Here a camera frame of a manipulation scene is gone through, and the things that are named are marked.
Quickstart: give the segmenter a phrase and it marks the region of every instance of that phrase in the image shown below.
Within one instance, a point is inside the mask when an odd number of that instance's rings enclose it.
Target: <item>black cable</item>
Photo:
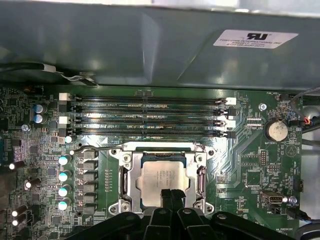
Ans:
[[[34,62],[16,62],[0,64],[0,73],[11,72],[16,70],[44,70],[45,66],[42,63]]]
[[[313,146],[313,147],[320,147],[320,141],[316,141],[316,140],[302,139],[302,144],[308,145],[308,146]]]
[[[298,93],[297,95],[295,95],[295,96],[290,100],[290,105],[291,105],[292,110],[293,110],[296,114],[298,114],[298,115],[302,118],[302,120],[304,120],[306,116],[305,116],[301,111],[299,111],[299,109],[298,109],[298,107],[297,107],[297,105],[296,105],[296,100],[297,100],[298,98],[304,96],[304,95],[311,94],[311,93],[315,93],[315,92],[318,92],[318,91],[320,91],[320,86],[313,87],[313,88],[310,88],[310,89],[308,89],[308,90],[306,90],[306,91],[300,92],[300,93]]]
[[[304,128],[304,129],[302,130],[302,133],[303,133],[303,134],[306,134],[306,133],[312,132],[312,131],[317,130],[317,129],[320,129],[320,124],[313,125],[313,126],[310,126],[310,127],[308,127],[308,128]]]
[[[296,240],[310,240],[313,239],[314,236],[320,236],[320,223],[309,223],[299,227],[294,234],[294,238]]]

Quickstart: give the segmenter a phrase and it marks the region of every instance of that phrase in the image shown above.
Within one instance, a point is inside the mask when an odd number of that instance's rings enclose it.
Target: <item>chip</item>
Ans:
[[[49,235],[49,239],[58,239],[58,232],[51,232]]]
[[[52,224],[60,224],[60,222],[61,222],[61,217],[60,217],[60,216],[53,216],[53,217],[51,218],[51,222],[52,222]]]
[[[9,99],[9,106],[17,106],[17,99]]]
[[[40,195],[39,194],[32,194],[31,199],[32,199],[32,201],[39,201],[40,200]]]
[[[29,149],[31,154],[38,154],[38,147],[37,146],[31,146]]]
[[[52,143],[58,142],[58,138],[56,136],[51,137],[51,142]]]
[[[0,119],[0,130],[8,131],[9,120],[8,118]]]
[[[160,207],[161,190],[180,189],[185,192],[189,187],[189,178],[181,161],[146,161],[137,187],[141,190],[145,207]]]
[[[21,147],[22,142],[21,142],[20,139],[12,139],[12,140],[11,140],[11,145],[12,145],[13,147]]]
[[[50,124],[49,124],[49,128],[50,129],[57,129],[58,127],[58,124],[56,121],[51,121]]]
[[[56,175],[56,170],[54,168],[48,168],[47,169],[47,174],[48,174],[48,176],[55,176]]]

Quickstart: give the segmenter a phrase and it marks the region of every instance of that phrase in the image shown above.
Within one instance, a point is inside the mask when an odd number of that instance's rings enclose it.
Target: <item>white sticker label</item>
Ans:
[[[275,49],[298,36],[298,33],[225,30],[215,41],[214,46]]]

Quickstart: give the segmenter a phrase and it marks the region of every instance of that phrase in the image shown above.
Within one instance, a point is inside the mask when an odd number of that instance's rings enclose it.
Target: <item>connector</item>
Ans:
[[[282,204],[283,196],[274,191],[261,191],[261,198],[263,198],[268,204]]]
[[[290,216],[293,219],[299,219],[302,221],[311,220],[311,217],[309,217],[306,212],[301,211],[300,209],[297,209],[297,208],[287,208],[286,214],[288,214],[288,216]]]

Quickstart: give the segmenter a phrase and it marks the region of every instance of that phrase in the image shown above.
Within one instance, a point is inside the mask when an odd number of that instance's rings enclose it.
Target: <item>gray metal panel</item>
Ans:
[[[304,89],[317,85],[320,77],[319,22],[244,13],[2,1],[0,59],[95,72],[99,84]],[[299,36],[276,49],[213,46],[226,29]]]

